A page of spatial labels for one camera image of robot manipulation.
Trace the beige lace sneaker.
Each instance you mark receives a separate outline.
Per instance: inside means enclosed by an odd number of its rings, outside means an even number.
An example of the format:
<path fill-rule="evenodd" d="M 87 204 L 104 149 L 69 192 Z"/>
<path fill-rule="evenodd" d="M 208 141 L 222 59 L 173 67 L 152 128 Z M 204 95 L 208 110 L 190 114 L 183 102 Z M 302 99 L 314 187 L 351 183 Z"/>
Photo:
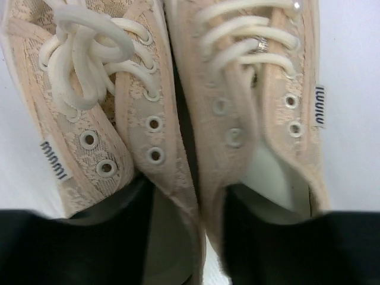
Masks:
<path fill-rule="evenodd" d="M 194 130 L 197 197 L 223 265 L 227 189 L 269 223 L 329 207 L 316 117 L 318 1 L 165 1 Z"/>
<path fill-rule="evenodd" d="M 142 173 L 144 284 L 201 284 L 204 237 L 161 1 L 4 1 L 1 42 L 69 216 Z"/>

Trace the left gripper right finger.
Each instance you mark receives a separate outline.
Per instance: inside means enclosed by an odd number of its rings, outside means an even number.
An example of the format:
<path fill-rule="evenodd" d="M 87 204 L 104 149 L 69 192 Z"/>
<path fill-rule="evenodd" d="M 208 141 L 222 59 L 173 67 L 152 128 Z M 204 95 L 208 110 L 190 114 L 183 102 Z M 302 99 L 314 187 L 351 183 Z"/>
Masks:
<path fill-rule="evenodd" d="M 332 211 L 274 224 L 231 186 L 221 255 L 233 284 L 378 284 L 379 213 Z"/>

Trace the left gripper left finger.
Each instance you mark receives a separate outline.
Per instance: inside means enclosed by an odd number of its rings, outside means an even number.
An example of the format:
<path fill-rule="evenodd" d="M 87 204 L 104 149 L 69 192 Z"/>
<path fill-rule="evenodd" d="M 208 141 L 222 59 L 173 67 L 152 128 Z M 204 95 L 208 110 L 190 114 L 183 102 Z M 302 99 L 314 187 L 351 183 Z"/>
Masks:
<path fill-rule="evenodd" d="M 2 284 L 141 284 L 153 206 L 147 178 L 71 218 L 1 211 Z"/>

